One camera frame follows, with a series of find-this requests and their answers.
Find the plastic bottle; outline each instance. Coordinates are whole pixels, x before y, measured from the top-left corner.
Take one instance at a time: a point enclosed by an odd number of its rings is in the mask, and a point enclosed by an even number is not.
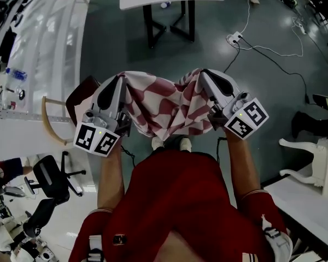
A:
[[[160,7],[162,9],[168,8],[171,5],[171,2],[164,2],[160,4]]]
[[[27,79],[27,73],[18,69],[6,68],[6,73],[20,81],[25,81]]]

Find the power strip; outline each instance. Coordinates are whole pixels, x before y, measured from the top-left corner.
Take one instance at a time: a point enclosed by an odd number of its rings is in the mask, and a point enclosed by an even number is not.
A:
[[[227,39],[230,44],[237,43],[243,35],[236,31],[233,35],[230,35]]]

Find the white chair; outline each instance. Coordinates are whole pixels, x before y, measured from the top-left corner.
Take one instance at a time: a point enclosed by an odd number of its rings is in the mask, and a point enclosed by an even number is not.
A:
[[[312,142],[288,142],[279,140],[281,146],[298,148],[309,151],[313,154],[313,161],[308,166],[312,167],[311,175],[301,175],[293,170],[281,170],[279,174],[284,176],[289,174],[302,183],[313,184],[323,187],[322,195],[328,191],[328,139],[319,139],[317,144]]]

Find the red shirt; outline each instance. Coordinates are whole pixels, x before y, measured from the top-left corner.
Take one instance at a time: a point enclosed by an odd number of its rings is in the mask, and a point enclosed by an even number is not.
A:
[[[175,230],[205,261],[274,260],[261,229],[265,218],[286,232],[269,194],[251,193],[234,208],[219,164],[194,153],[164,151],[139,163],[129,188],[113,213],[94,212],[84,221],[69,261],[89,253],[89,236],[102,235],[107,262],[153,261],[169,232]],[[126,243],[113,245],[117,234]]]

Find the white chair leg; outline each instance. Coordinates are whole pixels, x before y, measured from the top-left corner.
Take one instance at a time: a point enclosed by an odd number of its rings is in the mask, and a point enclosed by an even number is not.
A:
[[[298,148],[299,150],[306,150],[311,153],[317,151],[317,145],[312,142],[288,142],[284,139],[280,139],[278,142],[281,146]]]
[[[289,174],[291,175],[292,177],[294,177],[295,179],[297,179],[298,181],[302,182],[302,183],[308,183],[308,184],[316,184],[317,183],[317,179],[315,177],[305,177],[301,174],[299,174],[298,172],[296,171],[293,171],[293,170],[281,170],[279,172],[279,174],[281,176],[284,176],[286,174]]]

